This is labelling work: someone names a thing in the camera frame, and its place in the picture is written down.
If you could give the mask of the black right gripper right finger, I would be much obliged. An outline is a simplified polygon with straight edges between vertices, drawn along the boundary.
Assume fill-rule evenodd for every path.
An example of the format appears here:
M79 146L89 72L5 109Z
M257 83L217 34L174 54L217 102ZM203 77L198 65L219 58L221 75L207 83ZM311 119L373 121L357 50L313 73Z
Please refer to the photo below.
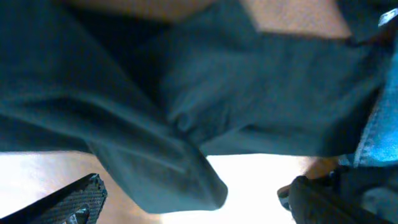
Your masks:
M358 206L344 202L333 191L332 176L298 176L277 192L280 204L298 224L393 224Z

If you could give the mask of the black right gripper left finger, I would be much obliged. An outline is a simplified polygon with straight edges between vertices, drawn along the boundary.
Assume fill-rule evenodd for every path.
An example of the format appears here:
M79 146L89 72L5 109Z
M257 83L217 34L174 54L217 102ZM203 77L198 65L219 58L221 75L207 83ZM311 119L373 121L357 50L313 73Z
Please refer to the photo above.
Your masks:
M108 196L98 174L66 187L1 219L1 224L96 224Z

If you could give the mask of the dark green trousers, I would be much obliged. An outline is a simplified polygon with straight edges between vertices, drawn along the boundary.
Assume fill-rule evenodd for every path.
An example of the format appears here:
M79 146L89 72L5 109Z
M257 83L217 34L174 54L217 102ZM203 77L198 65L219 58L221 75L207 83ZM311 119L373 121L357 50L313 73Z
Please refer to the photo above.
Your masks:
M339 1L340 40L258 32L239 1L175 25L1 2L1 150L94 154L143 210L216 210L212 155L339 156L393 55L396 1Z

